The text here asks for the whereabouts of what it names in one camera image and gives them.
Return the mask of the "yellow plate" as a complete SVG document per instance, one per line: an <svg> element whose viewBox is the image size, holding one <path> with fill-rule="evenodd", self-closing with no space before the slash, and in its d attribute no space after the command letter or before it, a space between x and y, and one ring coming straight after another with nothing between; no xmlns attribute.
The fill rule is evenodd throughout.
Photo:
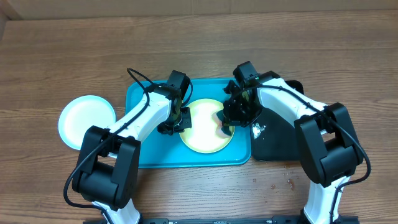
<svg viewBox="0 0 398 224"><path fill-rule="evenodd" d="M223 111L223 104L213 99L199 99L191 102L192 127L180 133L185 145L195 152L210 154L222 150L232 140L235 127L227 127L231 135L221 130L221 121L217 112Z"/></svg>

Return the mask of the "sponge with green pad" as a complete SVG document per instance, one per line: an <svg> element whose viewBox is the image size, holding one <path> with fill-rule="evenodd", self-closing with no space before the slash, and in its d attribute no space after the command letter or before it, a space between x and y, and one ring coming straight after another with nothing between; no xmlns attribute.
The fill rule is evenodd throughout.
<svg viewBox="0 0 398 224"><path fill-rule="evenodd" d="M230 127L224 124L224 114L223 111L218 111L213 115L213 119L217 124L216 134L225 139L230 138L233 134Z"/></svg>

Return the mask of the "light blue plate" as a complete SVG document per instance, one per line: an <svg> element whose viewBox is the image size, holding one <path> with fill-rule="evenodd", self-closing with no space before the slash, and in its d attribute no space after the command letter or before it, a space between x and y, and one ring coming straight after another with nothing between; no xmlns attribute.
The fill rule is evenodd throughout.
<svg viewBox="0 0 398 224"><path fill-rule="evenodd" d="M115 122L116 113L108 101L100 96L85 95L63 109L58 119L58 133L68 147L79 151L90 127L106 128Z"/></svg>

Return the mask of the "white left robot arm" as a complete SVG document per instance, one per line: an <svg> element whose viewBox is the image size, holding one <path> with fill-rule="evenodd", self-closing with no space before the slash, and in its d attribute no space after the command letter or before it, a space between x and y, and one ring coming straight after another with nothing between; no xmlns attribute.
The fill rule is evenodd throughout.
<svg viewBox="0 0 398 224"><path fill-rule="evenodd" d="M139 166L141 144L156 129L173 135L191 127L190 110L183 99L190 86L152 84L144 89L142 101L122 119L107 128L90 127L84 135L78 162L67 181L68 188L87 200L88 208L99 210L104 223L139 223L131 194Z"/></svg>

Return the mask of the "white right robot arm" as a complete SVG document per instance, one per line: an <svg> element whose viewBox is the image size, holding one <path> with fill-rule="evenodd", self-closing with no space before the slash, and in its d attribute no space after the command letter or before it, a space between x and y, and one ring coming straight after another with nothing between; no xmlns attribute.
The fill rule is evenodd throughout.
<svg viewBox="0 0 398 224"><path fill-rule="evenodd" d="M301 166L310 179L308 200L298 223L358 223L358 217L338 213L343 190L366 180L371 172L368 155L358 141L348 110L341 103L326 105L306 97L282 78L258 78L224 92L230 98L216 114L229 136L229 127L251 124L266 108L295 130Z"/></svg>

